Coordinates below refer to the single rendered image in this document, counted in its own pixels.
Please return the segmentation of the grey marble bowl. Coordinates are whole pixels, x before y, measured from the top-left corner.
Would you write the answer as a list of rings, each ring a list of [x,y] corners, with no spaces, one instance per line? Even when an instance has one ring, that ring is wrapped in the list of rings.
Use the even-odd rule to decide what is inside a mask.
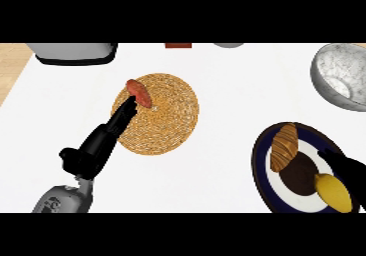
[[[366,112],[366,48],[351,43],[325,45],[311,61],[310,77],[322,98],[337,107]]]

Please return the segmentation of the round woven wicker placemat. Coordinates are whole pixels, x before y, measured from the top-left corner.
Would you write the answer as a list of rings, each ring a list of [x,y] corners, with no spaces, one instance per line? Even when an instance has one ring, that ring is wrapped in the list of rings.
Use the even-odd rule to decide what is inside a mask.
[[[193,132],[198,98],[189,84],[171,74],[148,74],[136,81],[148,89],[152,107],[136,107],[137,114],[118,142],[136,154],[161,155],[183,144]]]

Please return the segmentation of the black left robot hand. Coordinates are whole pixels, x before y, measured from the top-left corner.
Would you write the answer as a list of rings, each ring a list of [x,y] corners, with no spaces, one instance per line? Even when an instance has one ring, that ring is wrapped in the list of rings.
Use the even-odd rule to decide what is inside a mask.
[[[93,180],[103,169],[119,135],[137,114],[136,106],[136,97],[130,96],[109,121],[90,133],[80,148],[63,148],[59,153],[63,170],[86,180]]]

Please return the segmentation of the blue and white plate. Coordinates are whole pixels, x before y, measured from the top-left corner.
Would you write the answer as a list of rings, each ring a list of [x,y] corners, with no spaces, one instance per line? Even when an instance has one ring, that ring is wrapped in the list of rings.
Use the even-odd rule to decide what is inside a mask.
[[[252,176],[263,201],[273,213],[338,213],[319,197],[317,192],[310,196],[297,195],[285,186],[279,172],[270,169],[272,141],[282,126],[288,122],[272,125],[260,134],[251,155]],[[298,152],[303,152],[313,160],[319,173],[326,173],[337,178],[331,166],[317,156],[317,151],[329,149],[342,153],[338,145],[311,126],[294,122],[298,132]]]

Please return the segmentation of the grey and black appliance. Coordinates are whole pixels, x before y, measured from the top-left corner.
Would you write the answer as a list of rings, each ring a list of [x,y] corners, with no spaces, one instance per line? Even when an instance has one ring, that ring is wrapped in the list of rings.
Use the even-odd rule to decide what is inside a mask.
[[[108,64],[117,53],[117,43],[28,43],[35,58],[46,65],[88,66]]]

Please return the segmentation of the brown croissant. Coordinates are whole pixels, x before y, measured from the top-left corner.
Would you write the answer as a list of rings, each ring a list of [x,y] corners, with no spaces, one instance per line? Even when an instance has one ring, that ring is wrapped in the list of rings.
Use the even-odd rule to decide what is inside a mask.
[[[270,169],[280,172],[298,153],[298,132],[294,123],[282,126],[272,141]]]

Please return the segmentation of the reddish sweet potato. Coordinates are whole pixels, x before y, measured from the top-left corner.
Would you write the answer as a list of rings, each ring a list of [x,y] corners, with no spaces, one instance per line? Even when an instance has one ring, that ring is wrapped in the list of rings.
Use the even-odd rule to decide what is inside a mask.
[[[127,81],[127,91],[136,97],[136,102],[145,107],[152,107],[152,99],[145,85],[134,79]]]

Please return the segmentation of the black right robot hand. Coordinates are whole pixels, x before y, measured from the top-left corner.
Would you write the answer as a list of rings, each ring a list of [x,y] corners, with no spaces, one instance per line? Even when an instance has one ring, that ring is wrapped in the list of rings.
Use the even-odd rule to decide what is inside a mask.
[[[317,152],[366,211],[366,165],[329,149]]]

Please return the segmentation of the dark chocolate cookie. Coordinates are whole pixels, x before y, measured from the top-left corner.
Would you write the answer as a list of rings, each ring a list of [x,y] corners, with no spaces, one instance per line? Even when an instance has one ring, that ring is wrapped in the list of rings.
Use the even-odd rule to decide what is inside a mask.
[[[288,166],[279,172],[286,188],[300,196],[310,196],[314,192],[314,175],[319,173],[311,158],[298,152]]]

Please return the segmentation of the yellow lemon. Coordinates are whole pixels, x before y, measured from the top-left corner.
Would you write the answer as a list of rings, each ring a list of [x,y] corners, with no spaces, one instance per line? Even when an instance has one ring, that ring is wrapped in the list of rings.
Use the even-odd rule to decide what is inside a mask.
[[[353,210],[351,196],[338,178],[326,173],[314,175],[314,189],[328,206],[341,213]]]

